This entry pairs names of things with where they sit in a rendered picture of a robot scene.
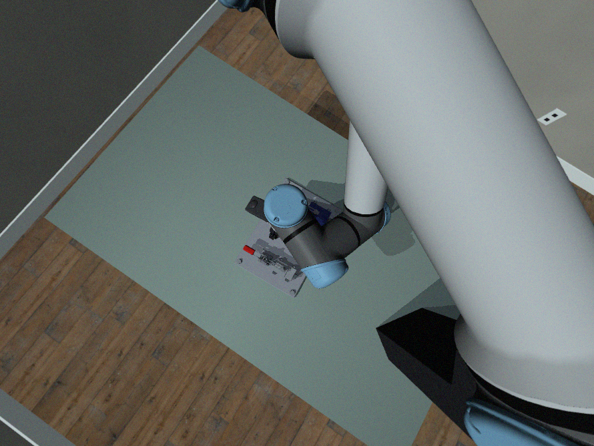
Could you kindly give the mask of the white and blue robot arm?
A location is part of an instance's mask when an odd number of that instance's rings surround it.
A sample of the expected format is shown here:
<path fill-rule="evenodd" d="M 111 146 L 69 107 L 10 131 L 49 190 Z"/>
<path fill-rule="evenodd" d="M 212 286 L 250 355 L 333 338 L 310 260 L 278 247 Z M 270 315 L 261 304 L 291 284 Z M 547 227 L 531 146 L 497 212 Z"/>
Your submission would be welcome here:
<path fill-rule="evenodd" d="M 460 312 L 476 445 L 594 446 L 594 224 L 473 2 L 218 1 L 260 9 L 350 120 L 342 213 L 321 226 L 291 184 L 245 210 L 325 288 L 389 188 Z"/>

